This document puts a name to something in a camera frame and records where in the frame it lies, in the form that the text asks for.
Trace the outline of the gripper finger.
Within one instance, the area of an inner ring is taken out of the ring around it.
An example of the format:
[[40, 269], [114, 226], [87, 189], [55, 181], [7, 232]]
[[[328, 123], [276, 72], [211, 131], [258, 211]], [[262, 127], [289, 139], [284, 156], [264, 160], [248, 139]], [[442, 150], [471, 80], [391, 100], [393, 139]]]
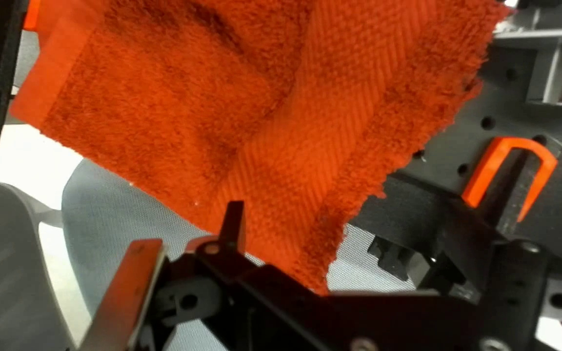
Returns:
[[79, 351], [135, 351], [163, 261], [159, 238], [129, 244]]

